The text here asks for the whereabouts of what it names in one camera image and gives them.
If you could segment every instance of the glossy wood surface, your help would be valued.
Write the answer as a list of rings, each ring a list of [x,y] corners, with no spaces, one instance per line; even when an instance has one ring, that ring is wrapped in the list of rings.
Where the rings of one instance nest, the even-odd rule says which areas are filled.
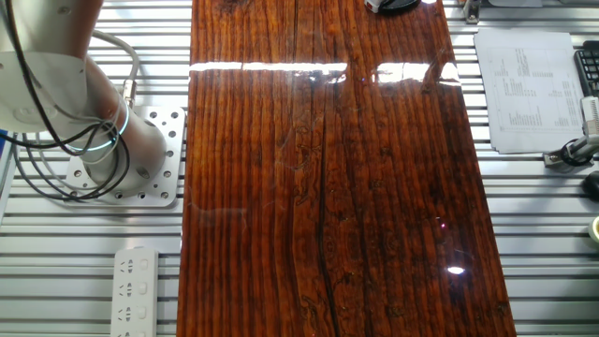
[[[515,336],[441,2],[193,10],[177,335]]]

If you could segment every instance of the black object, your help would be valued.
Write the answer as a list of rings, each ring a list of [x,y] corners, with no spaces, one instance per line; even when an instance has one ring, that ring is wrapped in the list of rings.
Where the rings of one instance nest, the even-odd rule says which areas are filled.
[[[580,85],[585,96],[599,95],[599,41],[585,41],[574,54]]]
[[[567,143],[565,143],[565,145],[563,145],[562,149],[560,150],[560,159],[564,163],[568,164],[571,167],[579,168],[581,166],[585,166],[585,165],[591,163],[591,161],[592,161],[592,155],[588,156],[586,159],[584,159],[583,161],[579,161],[579,162],[576,161],[576,160],[574,160],[574,159],[572,159],[570,157],[570,155],[569,155],[569,152],[568,152],[568,146],[570,144],[574,143],[575,141],[577,141],[577,139],[572,139],[572,140],[568,141]],[[572,152],[577,151],[577,150],[579,150],[579,148],[578,149],[571,149]]]
[[[388,0],[381,4],[378,8],[380,12],[395,11],[398,9],[404,9],[417,3],[419,0]]]
[[[592,201],[599,202],[599,171],[591,172],[582,181],[582,190]]]

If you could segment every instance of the black cable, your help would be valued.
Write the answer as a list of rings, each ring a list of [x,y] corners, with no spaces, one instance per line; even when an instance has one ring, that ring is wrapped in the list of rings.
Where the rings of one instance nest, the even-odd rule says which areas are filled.
[[[27,135],[26,134],[22,134],[23,140],[27,141]],[[114,146],[115,144],[115,139],[113,139],[112,141],[112,145]],[[74,200],[74,201],[80,201],[81,198],[84,198],[85,196],[82,197],[77,197],[77,196],[71,196],[70,194],[68,194],[67,192],[63,191],[62,189],[60,189],[58,186],[56,186],[55,184],[53,184],[50,179],[48,179],[46,177],[46,175],[44,174],[44,172],[42,172],[42,170],[39,168],[39,166],[37,165],[36,160],[33,157],[33,154],[31,153],[31,149],[26,148],[27,151],[27,155],[29,156],[29,160],[31,161],[31,164],[33,165],[34,169],[37,171],[37,173],[39,174],[39,176],[41,177],[41,179],[44,180],[44,182],[46,182],[51,188],[53,188],[56,192],[62,194],[63,196],[65,196],[66,198],[62,198],[62,200]],[[115,165],[115,169],[112,172],[112,175],[107,179],[107,182],[109,182],[110,180],[112,180],[112,178],[114,177],[114,175],[116,174],[116,168],[118,167],[118,157],[117,157],[117,165]],[[89,196],[97,194],[99,191],[102,190],[102,188],[104,188],[105,185],[102,186],[98,186],[94,191],[92,191]]]
[[[31,79],[31,73],[29,71],[29,66],[27,65],[27,61],[25,60],[25,55],[23,53],[21,42],[19,40],[19,34],[17,32],[17,25],[15,23],[15,17],[14,17],[14,11],[13,11],[14,8],[12,6],[12,0],[5,0],[5,5],[6,5],[6,11],[7,11],[6,19],[7,19],[8,28],[9,28],[9,29],[7,29],[8,36],[10,37],[12,45],[17,54],[17,59],[19,60],[19,66],[21,68],[23,78],[25,79],[25,85],[27,86],[27,91],[29,91],[29,95],[33,99],[33,101],[36,105],[37,111],[39,112],[39,115],[40,115],[42,121],[44,122],[44,125],[48,129],[48,132],[51,134],[52,139],[54,139],[55,144],[57,146],[59,146],[64,152],[66,152],[67,154],[73,155],[73,156],[81,156],[81,155],[85,154],[89,148],[88,149],[84,148],[83,150],[78,151],[78,152],[73,152],[70,149],[68,149],[66,147],[66,143],[60,139],[60,137],[56,133],[56,130],[54,130],[53,126],[51,125],[50,119],[48,118],[48,115],[46,115],[46,112],[44,111],[44,108],[43,108],[41,102],[39,101],[39,97],[37,96],[36,89],[34,87],[32,79]],[[97,129],[99,129],[100,127],[101,127],[100,125],[97,125],[95,131],[97,131]]]
[[[54,200],[62,200],[62,201],[82,201],[82,200],[89,200],[89,199],[93,199],[93,198],[99,198],[102,197],[104,195],[106,195],[107,193],[109,193],[110,191],[114,190],[126,177],[127,172],[129,171],[130,165],[131,165],[131,157],[130,157],[130,153],[129,153],[129,149],[126,145],[126,143],[123,141],[120,141],[121,144],[123,144],[123,150],[124,150],[124,156],[125,156],[125,167],[124,167],[124,171],[123,174],[121,175],[121,177],[108,189],[106,189],[104,192],[98,193],[100,190],[102,190],[103,188],[105,188],[109,182],[114,178],[114,176],[116,175],[116,171],[117,168],[119,167],[119,155],[118,153],[116,154],[116,158],[115,158],[115,165],[114,165],[114,169],[112,170],[110,176],[108,177],[108,179],[106,181],[104,181],[102,184],[100,184],[94,191],[92,191],[91,193],[81,196],[81,197],[76,197],[76,196],[71,196],[68,195],[68,197],[61,197],[59,195],[50,195],[48,193],[43,192],[42,190],[40,190],[26,175],[24,169],[22,168],[22,163],[21,160],[19,160],[19,157],[17,155],[17,147],[13,146],[12,147],[12,152],[13,152],[13,157],[15,160],[15,164],[17,166],[17,169],[19,170],[19,173],[21,174],[22,178],[27,182],[27,184],[29,184],[29,186],[31,186],[31,188],[33,188],[36,192],[38,192],[41,196],[45,197],[45,198],[50,198],[50,199],[54,199]]]
[[[90,126],[86,127],[83,131],[78,133],[77,135],[65,140],[64,144],[70,144],[73,141],[79,140],[81,137],[85,136],[85,134],[92,131],[90,138],[87,140],[87,143],[83,147],[83,151],[87,152],[89,150],[89,148],[92,146],[92,141],[94,141],[94,136],[97,133],[97,131],[99,130],[99,127],[105,126],[108,122],[109,121],[105,121],[98,125],[90,125]],[[20,141],[18,139],[14,139],[14,138],[4,135],[4,134],[0,134],[0,138],[6,140],[8,142],[11,142],[15,145],[19,145],[19,146],[26,147],[26,148],[32,148],[32,149],[39,149],[39,150],[53,149],[53,148],[56,148],[59,146],[57,143],[42,145],[42,144],[31,143],[28,141]]]

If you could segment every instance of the metal clamp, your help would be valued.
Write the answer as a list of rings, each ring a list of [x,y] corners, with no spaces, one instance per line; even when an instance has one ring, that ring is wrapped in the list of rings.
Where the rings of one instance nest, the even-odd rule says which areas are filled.
[[[466,23],[477,24],[479,22],[480,4],[482,0],[466,0],[464,5],[464,18]]]

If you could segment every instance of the electrical outlet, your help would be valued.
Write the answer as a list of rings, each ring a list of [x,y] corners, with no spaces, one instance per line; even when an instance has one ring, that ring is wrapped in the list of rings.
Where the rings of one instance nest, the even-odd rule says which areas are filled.
[[[114,257],[110,337],[155,337],[158,252],[118,251]]]

